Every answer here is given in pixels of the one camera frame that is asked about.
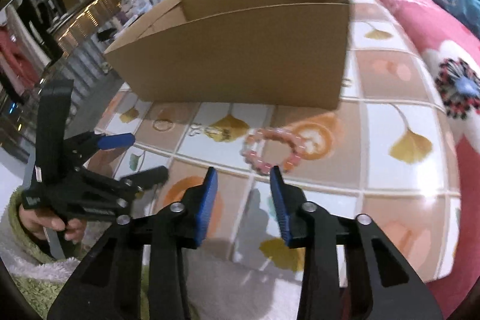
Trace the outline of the left hand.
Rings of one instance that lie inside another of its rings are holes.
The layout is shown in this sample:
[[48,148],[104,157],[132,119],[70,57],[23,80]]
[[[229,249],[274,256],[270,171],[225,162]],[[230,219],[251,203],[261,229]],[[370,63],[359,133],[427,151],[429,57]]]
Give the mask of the left hand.
[[50,210],[25,210],[22,205],[19,207],[18,216],[24,230],[41,241],[47,239],[45,229],[49,228],[63,233],[66,241],[77,244],[82,241],[87,226],[85,220],[73,218],[65,223]]

